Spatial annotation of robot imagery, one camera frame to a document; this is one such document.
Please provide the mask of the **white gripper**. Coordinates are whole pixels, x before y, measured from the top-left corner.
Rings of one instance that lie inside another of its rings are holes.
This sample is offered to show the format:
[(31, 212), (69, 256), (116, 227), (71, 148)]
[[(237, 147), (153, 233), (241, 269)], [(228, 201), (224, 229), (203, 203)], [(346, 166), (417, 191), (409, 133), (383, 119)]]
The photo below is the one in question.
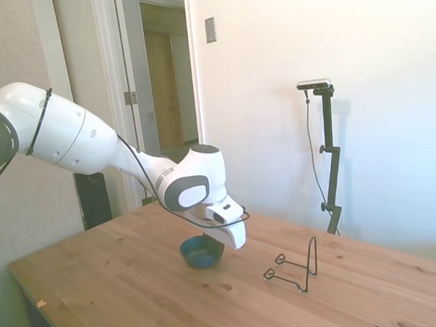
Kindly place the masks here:
[(202, 246), (213, 249), (216, 260), (222, 258), (225, 246), (238, 250), (246, 243), (244, 214), (242, 206), (229, 195), (216, 203), (201, 203), (182, 213), (204, 233)]

